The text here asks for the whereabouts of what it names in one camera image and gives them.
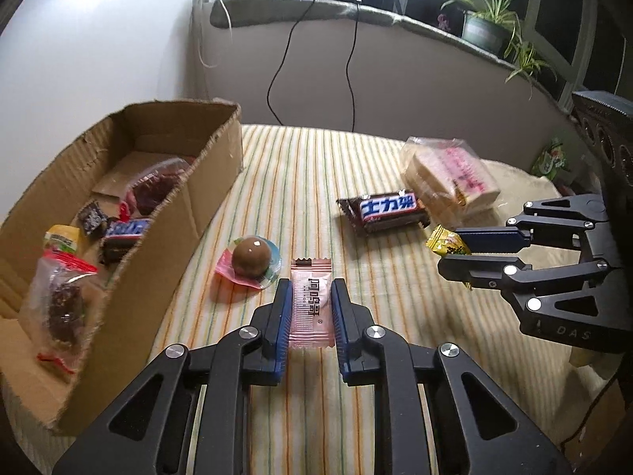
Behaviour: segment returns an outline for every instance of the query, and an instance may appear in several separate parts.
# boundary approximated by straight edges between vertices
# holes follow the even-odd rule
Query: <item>black cable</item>
[[[349,94],[352,96],[352,132],[356,128],[356,101],[354,99],[354,90],[352,89],[352,83],[349,81],[349,63],[354,55],[354,49],[356,49],[356,36],[358,35],[358,15],[360,14],[360,4],[356,1],[356,19],[354,20],[354,42],[352,43],[352,49],[349,52],[347,58],[347,64],[345,65],[345,77],[347,78],[347,87],[349,87]]]
[[[593,401],[590,403],[587,409],[587,412],[585,413],[585,417],[582,419],[582,421],[580,422],[580,425],[578,425],[578,428],[574,431],[574,433],[571,436],[569,436],[567,439],[564,439],[560,443],[560,451],[563,455],[565,454],[565,447],[567,446],[567,443],[569,443],[572,439],[574,439],[578,435],[578,433],[580,433],[583,427],[587,424],[589,417],[591,416],[591,412],[596,408],[596,405],[600,403],[600,400],[602,399],[602,397],[613,385],[613,383],[617,380],[621,367],[622,365],[620,364],[620,367],[617,369],[615,374],[613,374],[613,377],[609,379],[609,382],[605,384],[602,390],[600,390],[600,392],[597,394],[596,398],[594,398]]]
[[[306,17],[306,14],[309,12],[309,10],[312,8],[312,6],[316,2],[317,2],[317,0],[312,0],[312,2],[310,2],[309,6],[305,10],[305,12],[303,12],[303,14],[300,15],[299,19],[297,21],[295,21],[294,25],[292,25],[292,28],[290,28],[290,33],[288,34],[288,42],[286,43],[286,51],[284,52],[284,57],[281,59],[281,64],[277,68],[277,72],[273,76],[273,80],[270,81],[270,85],[268,86],[268,93],[266,93],[266,103],[268,104],[268,109],[270,109],[270,112],[273,113],[273,116],[277,119],[277,122],[281,126],[284,126],[284,123],[281,122],[281,120],[279,119],[279,116],[276,114],[276,112],[274,112],[273,108],[270,106],[270,90],[273,88],[273,84],[275,83],[275,79],[277,78],[277,75],[281,71],[281,68],[284,67],[284,62],[286,61],[286,55],[288,54],[288,49],[290,48],[290,39],[292,39],[292,32],[294,32],[294,27],[296,27],[301,22],[301,20],[304,17]]]

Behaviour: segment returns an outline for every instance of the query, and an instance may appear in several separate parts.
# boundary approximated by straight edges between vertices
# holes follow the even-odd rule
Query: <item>table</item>
[[[498,292],[468,291],[438,275],[439,257],[424,245],[431,228],[363,238],[341,217],[339,197],[402,187],[402,142],[257,125],[245,125],[243,134],[244,171],[191,258],[150,358],[174,342],[213,344],[272,301],[275,285],[255,292],[213,274],[230,239],[257,234],[278,245],[281,276],[289,276],[292,258],[331,258],[334,276],[346,279],[352,301],[368,306],[377,323],[424,346],[455,342],[554,442],[574,431],[615,372],[613,356],[604,357],[602,369],[576,369],[570,347],[521,335]],[[546,179],[485,163],[501,187],[498,207],[467,225],[501,225],[523,202],[558,196]],[[575,263],[578,254],[533,246],[521,258],[540,268]],[[5,384],[2,394],[18,443],[50,473],[72,438],[51,436]],[[280,386],[253,388],[251,404],[253,474],[373,473],[373,393],[343,384],[335,349],[291,350]]]

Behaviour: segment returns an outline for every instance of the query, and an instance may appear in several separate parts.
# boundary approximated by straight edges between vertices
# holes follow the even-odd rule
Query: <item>flower pot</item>
[[[512,33],[510,30],[492,21],[477,17],[471,12],[464,16],[464,29],[461,38],[481,49],[503,58]]]

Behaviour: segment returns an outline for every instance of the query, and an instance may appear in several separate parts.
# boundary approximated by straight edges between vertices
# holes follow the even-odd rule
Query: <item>beige cloth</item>
[[[424,245],[430,229],[365,239],[340,216],[339,197],[401,188],[402,145],[320,129],[245,126],[244,172],[189,263],[152,358],[174,342],[193,348],[215,343],[272,301],[275,285],[257,293],[213,275],[231,239],[259,234],[278,245],[282,276],[289,275],[292,258],[330,257],[334,276],[346,279],[352,301],[368,306],[377,323],[415,344],[458,344],[559,442],[615,371],[614,358],[602,359],[599,376],[592,367],[572,367],[569,347],[521,335],[497,291],[471,292],[438,275],[439,257]],[[545,179],[486,164],[501,187],[499,207],[469,225],[500,225],[523,202],[558,196]],[[537,246],[521,257],[535,268],[577,261],[577,253]],[[3,396],[18,442],[50,473],[72,440],[43,430],[6,385]],[[373,393],[343,384],[334,349],[290,351],[280,386],[254,388],[251,404],[253,474],[373,473]]]

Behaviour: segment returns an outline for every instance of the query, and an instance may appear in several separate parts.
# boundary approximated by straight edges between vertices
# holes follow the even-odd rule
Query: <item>spider plant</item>
[[[507,57],[512,51],[515,52],[515,65],[517,67],[506,78],[506,84],[516,75],[523,76],[530,83],[530,99],[532,99],[533,94],[532,79],[540,73],[542,68],[549,69],[554,74],[554,79],[558,79],[556,71],[548,63],[536,57],[534,45],[528,41],[523,41],[519,27],[513,30],[512,39],[504,55]]]
[[[508,9],[512,1],[514,0],[482,0],[482,4],[477,5],[473,0],[448,0],[442,4],[441,10],[457,2],[467,4],[473,9],[483,7],[483,10],[473,12],[473,14],[492,23],[496,23],[507,30],[514,30],[518,24],[518,15],[515,11]]]

